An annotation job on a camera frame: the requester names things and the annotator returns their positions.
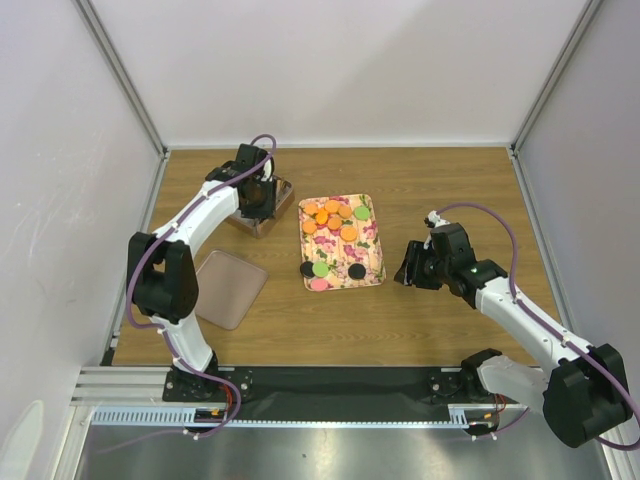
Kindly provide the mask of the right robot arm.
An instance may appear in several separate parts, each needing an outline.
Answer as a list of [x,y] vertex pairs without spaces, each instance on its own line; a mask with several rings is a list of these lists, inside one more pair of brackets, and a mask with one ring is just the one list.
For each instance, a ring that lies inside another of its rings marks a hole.
[[471,370],[460,377],[467,399],[482,402],[492,394],[504,395],[542,415],[571,448],[637,415],[620,353],[575,335],[519,291],[496,262],[477,259],[460,224],[437,222],[427,240],[410,241],[394,279],[428,290],[447,287],[536,360],[528,367],[491,349],[468,358]]

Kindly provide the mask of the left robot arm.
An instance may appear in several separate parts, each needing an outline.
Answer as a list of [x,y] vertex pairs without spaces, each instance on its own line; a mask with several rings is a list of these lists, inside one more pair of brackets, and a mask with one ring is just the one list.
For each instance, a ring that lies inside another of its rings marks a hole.
[[187,373],[185,388],[198,400],[213,398],[223,380],[195,314],[194,257],[233,214],[260,220],[275,216],[276,151],[276,139],[269,134],[240,144],[235,158],[210,171],[174,217],[151,233],[133,234],[128,243],[127,320],[164,339],[172,366]]

